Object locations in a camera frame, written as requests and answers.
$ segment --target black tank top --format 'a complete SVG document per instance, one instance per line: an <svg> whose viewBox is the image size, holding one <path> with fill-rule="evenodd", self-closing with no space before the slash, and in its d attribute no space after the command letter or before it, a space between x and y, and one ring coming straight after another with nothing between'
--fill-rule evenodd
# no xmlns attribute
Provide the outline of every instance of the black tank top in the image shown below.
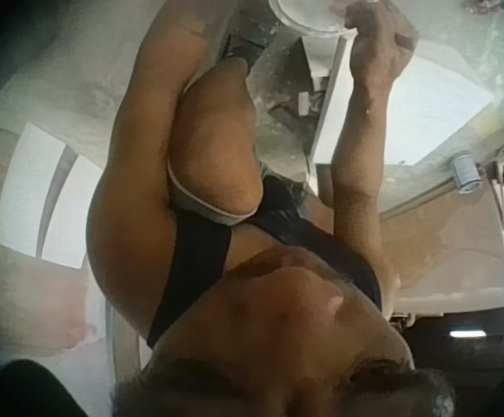
<svg viewBox="0 0 504 417"><path fill-rule="evenodd" d="M287 185L275 176L263 180L264 195L252 224L277 241L305 248L356 285L380 310L381 291L373 269L332 235L300 217ZM199 215L174 208L176 245L169 281L149 332L152 348L167 329L223 275L231 229Z"/></svg>

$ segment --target person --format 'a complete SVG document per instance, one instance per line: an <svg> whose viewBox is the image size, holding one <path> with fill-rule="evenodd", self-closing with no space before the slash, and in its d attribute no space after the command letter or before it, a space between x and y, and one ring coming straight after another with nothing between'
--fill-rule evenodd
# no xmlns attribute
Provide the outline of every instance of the person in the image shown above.
<svg viewBox="0 0 504 417"><path fill-rule="evenodd" d="M329 208L256 159L246 79L262 46L230 36L187 88L237 3L167 0L116 117L89 257L153 355L113 414L452 415L447 383L414 369L387 320L399 282L377 197L389 94L416 31L389 0L347 8L355 86L328 233L302 206Z"/></svg>

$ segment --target leg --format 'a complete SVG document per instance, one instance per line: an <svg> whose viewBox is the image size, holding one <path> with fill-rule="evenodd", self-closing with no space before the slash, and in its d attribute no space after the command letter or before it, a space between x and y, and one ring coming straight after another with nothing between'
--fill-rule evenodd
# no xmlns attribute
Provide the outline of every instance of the leg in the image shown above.
<svg viewBox="0 0 504 417"><path fill-rule="evenodd" d="M237 216L253 214L263 193L247 72L244 60L230 58L196 81L179 102L169 142L176 180L208 205Z"/></svg>

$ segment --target skin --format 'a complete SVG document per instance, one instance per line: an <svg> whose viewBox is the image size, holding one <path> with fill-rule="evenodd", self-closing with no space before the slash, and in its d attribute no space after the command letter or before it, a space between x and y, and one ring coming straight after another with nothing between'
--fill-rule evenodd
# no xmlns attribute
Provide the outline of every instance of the skin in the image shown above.
<svg viewBox="0 0 504 417"><path fill-rule="evenodd" d="M144 338L175 248L168 165L186 189L225 211L250 213L262 198L246 63L231 58L185 92L236 3L166 2L136 59L92 202L94 274L109 302ZM359 36L351 62L355 89L331 169L334 232L371 264L389 315L398 281L381 251L376 201L388 96L416 34L387 0L351 6L347 25ZM227 163L214 164L219 160ZM335 387L346 384L358 365L412 361L375 305L335 279L317 256L249 225L232 232L225 276L163 336L147 372L192 359L254 393L261 414L277 414L289 398L298 398L305 415L323 415L330 413Z"/></svg>

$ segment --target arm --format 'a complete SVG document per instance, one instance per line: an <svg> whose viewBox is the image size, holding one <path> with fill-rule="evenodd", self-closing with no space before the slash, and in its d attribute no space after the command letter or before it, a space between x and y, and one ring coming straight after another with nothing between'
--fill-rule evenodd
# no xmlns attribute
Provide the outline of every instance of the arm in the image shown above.
<svg viewBox="0 0 504 417"><path fill-rule="evenodd" d="M139 50L88 223L88 253L108 300L146 337L169 275L176 224L167 150L179 96L236 0L167 0Z"/></svg>
<svg viewBox="0 0 504 417"><path fill-rule="evenodd" d="M417 35L389 0L355 3L347 12L348 26L359 33L350 64L355 86L331 169L335 236L371 265L380 283L383 313L390 318L400 281L383 254L377 199L389 94L412 57Z"/></svg>

